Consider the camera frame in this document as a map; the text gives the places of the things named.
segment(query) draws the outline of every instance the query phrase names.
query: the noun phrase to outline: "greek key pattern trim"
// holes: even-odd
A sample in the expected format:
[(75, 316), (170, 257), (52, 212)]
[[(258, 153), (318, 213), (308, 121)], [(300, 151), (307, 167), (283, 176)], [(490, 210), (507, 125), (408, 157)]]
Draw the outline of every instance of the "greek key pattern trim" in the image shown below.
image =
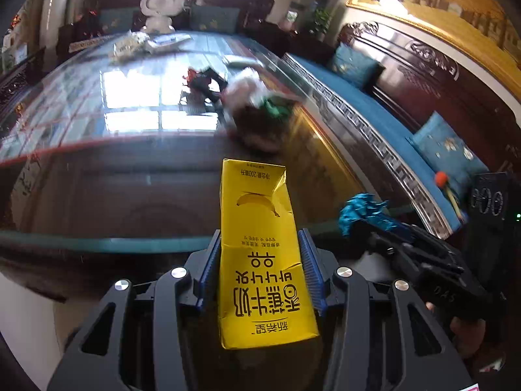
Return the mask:
[[(316, 91), (313, 93), (313, 98), (316, 99), (318, 97), (317, 94), (325, 98), (329, 104), (342, 112), (345, 118), (350, 121), (356, 130), (364, 137), (378, 158), (384, 163), (395, 180), (398, 181), (402, 189), (407, 193), (407, 196), (410, 198), (412, 205), (416, 212), (418, 212), (427, 230), (440, 239), (447, 238), (452, 233), (452, 228), (447, 222), (443, 212), (425, 186), (420, 182), (414, 171), (403, 161), (393, 147), (389, 145), (378, 131), (353, 106), (317, 80), (293, 59), (293, 57), (289, 54), (285, 54), (284, 61)], [(322, 106), (320, 101), (317, 101), (317, 105), (319, 107)]]

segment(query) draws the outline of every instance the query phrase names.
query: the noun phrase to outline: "black speaker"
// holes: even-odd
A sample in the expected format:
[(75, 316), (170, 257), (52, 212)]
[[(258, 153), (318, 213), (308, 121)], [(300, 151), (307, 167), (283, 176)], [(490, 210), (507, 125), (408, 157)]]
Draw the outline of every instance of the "black speaker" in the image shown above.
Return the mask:
[(475, 175), (467, 212), (467, 265), (487, 291), (500, 294), (519, 247), (520, 183), (507, 172)]

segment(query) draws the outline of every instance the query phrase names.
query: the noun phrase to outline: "table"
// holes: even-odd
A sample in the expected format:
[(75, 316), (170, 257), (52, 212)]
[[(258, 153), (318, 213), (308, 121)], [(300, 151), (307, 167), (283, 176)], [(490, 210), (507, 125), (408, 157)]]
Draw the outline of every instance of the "table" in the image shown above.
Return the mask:
[[(21, 102), (0, 147), (4, 274), (55, 299), (104, 292), (122, 275), (155, 279), (219, 228), (224, 158), (285, 165), (296, 227), (340, 249), (338, 213), (355, 194), (390, 199), (392, 214), (415, 219), (365, 142), (319, 108), (288, 65), (246, 38), (190, 34), (179, 52), (119, 65), (108, 41)], [(213, 105), (186, 86), (189, 66), (234, 75), (225, 54), (257, 57), (268, 87), (302, 101), (275, 154), (231, 137)]]

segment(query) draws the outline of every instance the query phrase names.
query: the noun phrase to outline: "blue crumpled plastic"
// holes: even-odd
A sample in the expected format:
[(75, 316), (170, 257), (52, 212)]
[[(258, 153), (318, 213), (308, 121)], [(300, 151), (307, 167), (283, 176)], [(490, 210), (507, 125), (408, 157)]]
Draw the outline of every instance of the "blue crumpled plastic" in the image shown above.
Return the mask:
[(383, 229), (391, 231), (401, 226), (401, 223), (383, 213), (387, 201), (377, 203), (374, 201), (373, 194), (356, 194), (346, 202), (345, 207), (340, 211), (338, 226), (343, 236), (349, 235), (349, 230), (353, 222), (364, 219), (366, 222)]

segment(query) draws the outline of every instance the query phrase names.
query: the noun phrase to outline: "black robotic device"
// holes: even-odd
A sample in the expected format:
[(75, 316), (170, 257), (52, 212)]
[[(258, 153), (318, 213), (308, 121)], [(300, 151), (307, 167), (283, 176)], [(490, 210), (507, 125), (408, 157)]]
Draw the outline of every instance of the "black robotic device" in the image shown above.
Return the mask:
[[(447, 335), (407, 281), (368, 282), (317, 249), (307, 230), (298, 235), (320, 330), (314, 339), (323, 343), (316, 370), (300, 389), (458, 391), (472, 385)], [(187, 334), (205, 317), (217, 330), (219, 259), (216, 231), (209, 247), (191, 254), (183, 268), (155, 282), (116, 282), (72, 339), (48, 390), (255, 389), (261, 380), (251, 368), (236, 381), (228, 378), (233, 370), (204, 377), (207, 366), (220, 362), (219, 354), (233, 358), (251, 350), (213, 353), (211, 348), (220, 348), (218, 333), (216, 342), (198, 340), (202, 329), (194, 340)], [(298, 344), (261, 350), (270, 361)], [(197, 354), (204, 354), (205, 362), (197, 361)], [(244, 377), (253, 382), (241, 382)], [(292, 389), (281, 383), (271, 388)]]

